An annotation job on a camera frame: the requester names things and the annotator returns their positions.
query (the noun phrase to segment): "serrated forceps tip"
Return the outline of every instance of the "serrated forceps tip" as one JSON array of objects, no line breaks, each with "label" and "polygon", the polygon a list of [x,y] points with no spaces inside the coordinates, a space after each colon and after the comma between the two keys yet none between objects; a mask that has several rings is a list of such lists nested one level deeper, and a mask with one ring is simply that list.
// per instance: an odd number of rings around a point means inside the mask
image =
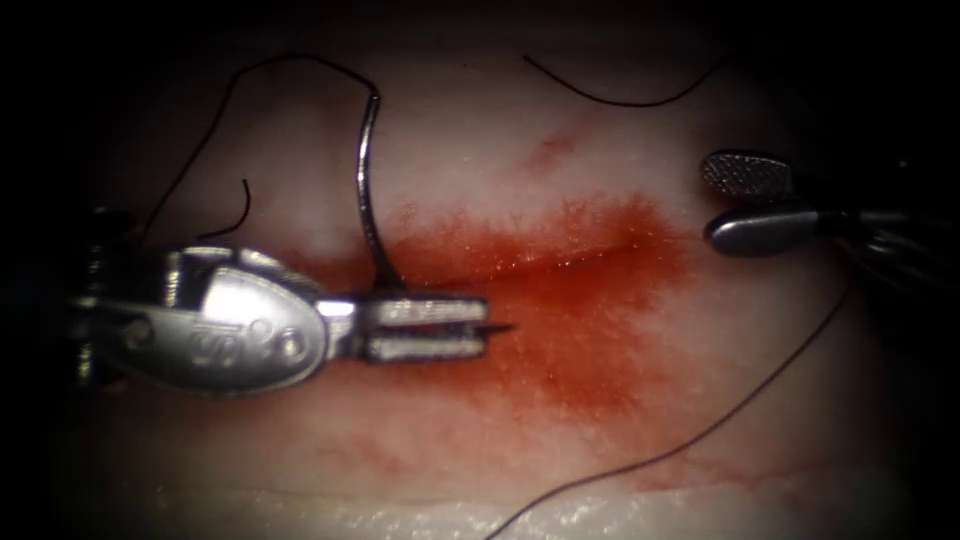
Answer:
[{"label": "serrated forceps tip", "polygon": [[371,363],[434,362],[482,356],[489,307],[477,297],[376,293],[321,300],[327,321],[330,357],[357,357]]}]

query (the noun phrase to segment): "skin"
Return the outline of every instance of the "skin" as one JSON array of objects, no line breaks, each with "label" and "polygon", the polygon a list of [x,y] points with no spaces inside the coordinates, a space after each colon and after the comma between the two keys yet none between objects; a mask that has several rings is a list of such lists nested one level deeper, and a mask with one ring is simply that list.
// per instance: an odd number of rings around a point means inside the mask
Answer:
[{"label": "skin", "polygon": [[[294,388],[212,402],[130,381],[77,399],[58,435],[62,509],[100,534],[479,538],[558,484],[695,436],[807,337],[845,287],[826,246],[728,260],[700,240],[729,207],[700,184],[719,148],[802,155],[735,67],[654,100],[724,51],[692,23],[398,17],[357,30],[303,12],[210,35],[158,71],[101,154],[103,204],[145,217],[229,75],[271,54],[327,56],[384,96],[374,205],[411,284],[486,295],[517,325],[456,365],[343,360]],[[366,94],[309,64],[255,72],[150,241],[222,239],[331,290],[368,287],[350,182]],[[879,350],[856,295],[722,429],[648,469],[571,491],[505,537],[876,534],[898,520]]]}]

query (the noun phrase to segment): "dark suture thread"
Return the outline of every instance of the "dark suture thread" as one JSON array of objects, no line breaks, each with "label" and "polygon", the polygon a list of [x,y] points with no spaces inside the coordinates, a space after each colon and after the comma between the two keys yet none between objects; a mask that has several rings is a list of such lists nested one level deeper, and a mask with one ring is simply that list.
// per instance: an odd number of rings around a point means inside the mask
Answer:
[{"label": "dark suture thread", "polygon": [[360,205],[360,221],[363,224],[364,239],[367,242],[367,247],[370,249],[370,254],[373,257],[376,268],[376,278],[374,280],[375,286],[403,288],[403,280],[393,267],[393,264],[391,264],[390,258],[387,256],[387,252],[383,247],[383,242],[380,241],[380,234],[377,231],[376,221],[374,220],[373,216],[373,204],[370,200],[370,173],[368,171],[369,153],[371,138],[373,136],[373,126],[377,119],[377,112],[380,109],[380,91],[377,89],[376,85],[373,84],[373,82],[356,73],[355,71],[312,54],[281,54],[260,60],[259,62],[234,72],[234,74],[230,77],[230,82],[227,84],[227,89],[220,98],[220,104],[217,106],[217,111],[213,116],[213,120],[210,122],[210,126],[200,139],[200,142],[190,153],[189,157],[187,157],[187,161],[184,163],[183,167],[181,167],[180,172],[173,179],[173,182],[171,182],[167,187],[166,191],[164,191],[163,195],[160,196],[160,200],[147,217],[143,227],[143,234],[141,235],[137,246],[143,246],[143,243],[146,240],[150,229],[153,227],[153,224],[156,222],[157,217],[160,215],[161,210],[163,210],[163,207],[167,204],[167,201],[169,201],[170,197],[177,190],[177,188],[180,187],[180,184],[183,183],[187,173],[190,172],[194,162],[196,162],[197,158],[200,157],[200,154],[203,153],[203,150],[207,147],[207,144],[209,144],[210,140],[213,139],[213,136],[217,132],[217,128],[220,127],[220,121],[223,119],[223,115],[227,110],[227,105],[229,105],[230,98],[233,96],[233,91],[240,82],[240,79],[243,78],[244,75],[266,65],[289,60],[305,60],[326,66],[359,82],[369,92],[370,95],[367,99],[367,108],[364,112],[363,123],[360,128],[360,137],[358,141],[359,148],[357,153],[356,185],[357,199]]},{"label": "dark suture thread", "polygon": [[236,231],[237,229],[239,229],[240,226],[243,225],[243,222],[247,220],[247,216],[250,215],[250,185],[247,183],[246,178],[244,178],[242,182],[243,182],[243,194],[244,194],[243,215],[240,216],[240,219],[238,219],[236,223],[234,223],[229,227],[225,227],[220,230],[197,235],[198,242],[205,242],[211,238],[216,238],[218,236],[230,234],[233,231]]},{"label": "dark suture thread", "polygon": [[599,482],[601,480],[606,480],[609,478],[613,478],[615,476],[624,475],[624,474],[632,473],[634,471],[638,471],[640,469],[652,467],[653,465],[656,465],[662,461],[666,461],[667,459],[670,459],[676,456],[677,454],[680,454],[681,452],[684,452],[690,449],[692,446],[696,445],[700,441],[709,437],[711,434],[713,434],[715,431],[717,431],[718,429],[723,427],[727,422],[733,419],[734,416],[739,414],[740,411],[746,408],[747,405],[752,403],[764,390],[766,390],[773,383],[773,381],[780,378],[780,375],[782,375],[783,372],[786,371],[787,368],[790,367],[794,363],[794,361],[797,358],[799,358],[800,355],[802,355],[810,347],[810,345],[813,344],[814,341],[816,341],[818,337],[820,337],[820,335],[827,328],[827,326],[829,326],[829,324],[837,316],[837,313],[840,312],[840,308],[842,308],[843,305],[846,303],[846,299],[850,295],[850,292],[852,290],[853,290],[853,282],[850,281],[844,287],[843,292],[840,293],[840,297],[837,299],[834,305],[830,308],[830,311],[828,311],[826,316],[823,318],[823,320],[820,321],[820,324],[818,324],[816,328],[814,328],[813,331],[806,337],[806,339],[804,339],[800,343],[800,345],[796,348],[796,350],[794,350],[789,356],[787,356],[787,358],[783,362],[781,362],[780,365],[777,366],[777,368],[774,369],[769,375],[767,375],[767,377],[763,379],[760,382],[760,384],[758,384],[753,390],[751,390],[750,393],[748,393],[743,399],[737,402],[737,404],[734,405],[730,410],[728,410],[726,413],[724,413],[719,418],[717,418],[712,424],[707,426],[703,431],[700,431],[690,439],[687,439],[685,442],[677,445],[671,450],[667,450],[666,452],[663,452],[662,454],[658,454],[652,458],[648,458],[642,461],[637,461],[635,463],[631,463],[629,465],[618,467],[616,469],[611,469],[609,471],[601,472],[595,475],[586,476],[584,478],[580,478],[572,482],[567,482],[566,484],[561,484],[551,489],[550,491],[543,493],[536,499],[530,501],[525,506],[517,510],[513,515],[508,517],[503,523],[501,523],[496,529],[494,529],[493,532],[491,532],[487,536],[484,536],[483,539],[493,540],[493,538],[496,538],[498,535],[500,535],[500,533],[504,532],[507,529],[507,527],[512,525],[515,521],[520,519],[521,516],[523,516],[530,510],[532,510],[534,507],[540,505],[543,502],[546,502],[549,499],[556,497],[557,495],[560,495],[561,493],[576,489],[578,487],[585,486],[587,484],[591,484],[593,482]]},{"label": "dark suture thread", "polygon": [[668,104],[668,103],[673,103],[674,101],[677,101],[678,99],[681,99],[682,97],[686,96],[686,95],[689,94],[690,92],[693,92],[694,90],[696,90],[697,87],[700,86],[701,84],[703,84],[703,82],[706,81],[711,75],[713,75],[714,72],[716,72],[716,71],[717,71],[718,69],[720,69],[724,64],[726,64],[727,61],[730,60],[730,58],[734,55],[735,52],[736,52],[736,51],[733,50],[733,51],[730,51],[730,52],[724,54],[723,56],[721,56],[720,59],[717,60],[717,61],[710,67],[710,69],[708,69],[707,71],[705,71],[702,75],[700,75],[700,77],[698,77],[695,81],[693,81],[692,84],[690,84],[689,86],[687,86],[685,89],[683,89],[683,90],[680,91],[679,93],[674,94],[674,95],[672,95],[672,96],[670,96],[670,97],[668,97],[668,98],[664,98],[664,99],[657,100],[657,101],[648,101],[648,102],[615,101],[615,100],[604,99],[604,98],[595,96],[595,95],[593,95],[593,94],[590,94],[590,93],[588,93],[588,92],[585,92],[585,91],[581,90],[580,88],[577,88],[577,87],[574,86],[572,83],[564,80],[564,79],[561,78],[559,75],[557,75],[557,74],[555,74],[554,72],[552,72],[552,71],[550,71],[549,69],[547,69],[543,64],[541,64],[541,63],[537,62],[536,60],[534,60],[533,58],[531,58],[529,55],[526,55],[526,54],[523,55],[523,59],[524,59],[524,61],[526,61],[528,64],[530,64],[531,66],[533,66],[534,68],[536,68],[538,71],[540,71],[541,73],[543,73],[543,74],[546,75],[547,77],[550,77],[551,79],[553,79],[554,81],[556,81],[557,83],[559,83],[561,86],[563,86],[563,87],[566,88],[567,90],[570,90],[571,92],[577,94],[578,96],[585,97],[585,98],[589,99],[590,101],[595,101],[595,102],[597,102],[597,103],[602,103],[603,105],[612,105],[612,106],[614,106],[614,107],[625,107],[625,108],[628,108],[628,109],[651,109],[651,108],[654,108],[654,107],[661,107],[661,106],[666,105],[666,104]]}]

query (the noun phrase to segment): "metal instrument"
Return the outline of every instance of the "metal instrument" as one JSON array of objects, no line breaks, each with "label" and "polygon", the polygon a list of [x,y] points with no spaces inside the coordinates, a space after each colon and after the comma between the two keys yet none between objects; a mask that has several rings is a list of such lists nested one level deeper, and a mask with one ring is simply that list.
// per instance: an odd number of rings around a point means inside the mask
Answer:
[{"label": "metal instrument", "polygon": [[188,247],[116,263],[71,299],[88,356],[157,386],[230,397],[288,387],[335,358],[371,363],[481,356],[483,298],[378,290],[330,295],[249,249]]}]

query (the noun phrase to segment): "red blood smear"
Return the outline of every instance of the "red blood smear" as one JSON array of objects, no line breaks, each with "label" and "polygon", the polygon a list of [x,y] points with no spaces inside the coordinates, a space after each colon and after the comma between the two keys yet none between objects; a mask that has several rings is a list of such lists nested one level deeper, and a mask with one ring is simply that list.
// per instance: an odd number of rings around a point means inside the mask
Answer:
[{"label": "red blood smear", "polygon": [[[367,376],[387,386],[448,390],[478,408],[499,397],[514,422],[534,414],[578,423],[641,414],[673,431],[670,419],[651,409],[685,393],[688,364],[638,321],[659,309],[664,293],[692,281],[680,240],[693,235],[673,229],[639,195],[569,199],[506,224],[431,211],[429,227],[418,227],[421,211],[406,205],[381,224],[399,237],[387,249],[404,279],[484,295],[492,320],[516,329],[494,336],[478,360],[374,366]],[[373,274],[362,245],[347,261],[279,255],[334,290],[362,289]],[[349,384],[356,369],[366,368],[334,364],[324,378],[339,373]]]}]

